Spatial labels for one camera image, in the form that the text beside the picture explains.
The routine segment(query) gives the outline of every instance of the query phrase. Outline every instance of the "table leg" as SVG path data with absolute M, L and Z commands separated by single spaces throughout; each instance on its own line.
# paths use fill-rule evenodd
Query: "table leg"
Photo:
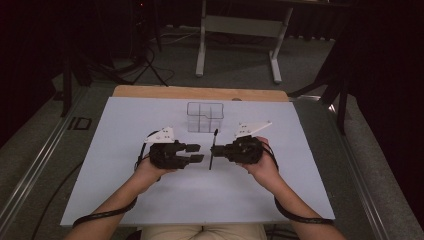
M 278 53 L 279 53 L 280 48 L 281 48 L 281 44 L 283 43 L 283 40 L 284 40 L 284 36 L 286 34 L 286 30 L 287 30 L 287 27 L 289 25 L 289 21 L 290 21 L 290 17 L 291 17 L 292 12 L 293 12 L 293 8 L 287 9 L 283 25 L 281 26 L 280 34 L 277 37 L 277 46 L 275 46 L 273 51 L 269 52 L 269 60 L 271 62 L 272 75 L 274 76 L 274 82 L 275 83 L 281 83 L 282 82 L 277 57 L 278 57 Z
M 199 55 L 197 56 L 197 65 L 196 65 L 196 76 L 203 76 L 203 69 L 205 67 L 205 18 L 206 18 L 206 0 L 202 1 L 202 19 L 200 21 L 200 47 L 199 47 Z

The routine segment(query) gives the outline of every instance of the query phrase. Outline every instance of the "white metal stand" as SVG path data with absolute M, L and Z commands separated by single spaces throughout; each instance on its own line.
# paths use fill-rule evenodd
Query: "white metal stand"
M 200 47 L 197 57 L 196 76 L 202 77 L 205 67 L 205 34 L 209 32 L 223 32 L 243 35 L 277 38 L 277 45 L 269 53 L 274 81 L 281 83 L 281 74 L 278 66 L 277 56 L 280 51 L 293 8 L 288 8 L 283 22 L 246 19 L 235 17 L 213 16 L 206 14 L 206 1 L 203 0 L 202 19 L 200 22 Z

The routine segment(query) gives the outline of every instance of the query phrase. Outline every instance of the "stand leg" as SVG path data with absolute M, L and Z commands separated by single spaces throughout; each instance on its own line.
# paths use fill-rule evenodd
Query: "stand leg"
M 162 52 L 162 41 L 160 39 L 160 30 L 159 30 L 159 16 L 158 16 L 158 6 L 157 0 L 153 0 L 153 28 L 155 31 L 156 43 L 158 44 L 159 51 Z
M 205 67 L 205 21 L 206 21 L 206 0 L 202 1 L 202 19 L 200 21 L 200 47 L 199 47 L 199 55 L 197 56 L 197 65 L 196 65 L 196 76 L 203 76 L 203 69 Z
M 286 34 L 286 30 L 287 30 L 287 27 L 289 25 L 289 21 L 290 21 L 290 17 L 291 17 L 292 12 L 293 12 L 293 8 L 287 9 L 286 16 L 285 16 L 283 25 L 281 27 L 280 34 L 278 35 L 278 38 L 277 38 L 277 46 L 275 46 L 273 51 L 269 52 L 269 60 L 271 62 L 272 75 L 274 76 L 274 82 L 275 83 L 281 83 L 281 81 L 282 81 L 281 80 L 281 74 L 280 74 L 280 68 L 278 66 L 277 57 L 278 57 L 278 53 L 280 52 L 281 44 L 283 43 L 283 40 L 284 40 L 284 36 Z

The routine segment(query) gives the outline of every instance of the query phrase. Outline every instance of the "hand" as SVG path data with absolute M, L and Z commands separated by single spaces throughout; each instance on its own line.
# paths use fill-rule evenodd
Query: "hand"
M 263 137 L 256 137 L 259 141 L 266 143 L 262 144 L 266 149 L 270 150 L 267 146 L 268 139 Z M 256 164 L 241 164 L 248 173 L 252 174 L 255 180 L 268 191 L 274 193 L 278 189 L 278 185 L 284 180 L 281 178 L 274 161 L 267 152 L 262 153 L 261 159 Z
M 151 162 L 150 158 L 146 157 L 140 162 L 133 175 L 128 180 L 131 184 L 137 188 L 139 194 L 146 191 L 151 185 L 153 185 L 161 176 L 175 172 L 176 169 L 159 169 L 155 167 Z

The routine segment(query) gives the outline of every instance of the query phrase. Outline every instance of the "person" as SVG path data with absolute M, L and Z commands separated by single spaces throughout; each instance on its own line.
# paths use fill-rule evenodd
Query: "person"
M 268 140 L 257 137 L 268 148 Z M 238 164 L 247 170 L 254 179 L 270 193 L 289 212 L 305 218 L 320 218 L 321 216 L 310 208 L 284 181 L 278 172 L 272 158 L 264 151 L 257 164 Z M 158 169 L 149 158 L 143 160 L 134 174 L 118 188 L 93 213 L 107 212 L 129 205 L 138 195 L 147 191 L 161 176 L 176 170 Z M 77 225 L 65 237 L 73 239 L 110 239 L 124 214 L 96 219 Z M 290 221 L 300 239 L 345 239 L 342 233 L 330 224 L 308 224 Z M 156 239 L 266 239 L 263 225 L 208 225 L 208 226 L 147 226 L 143 227 L 143 240 Z

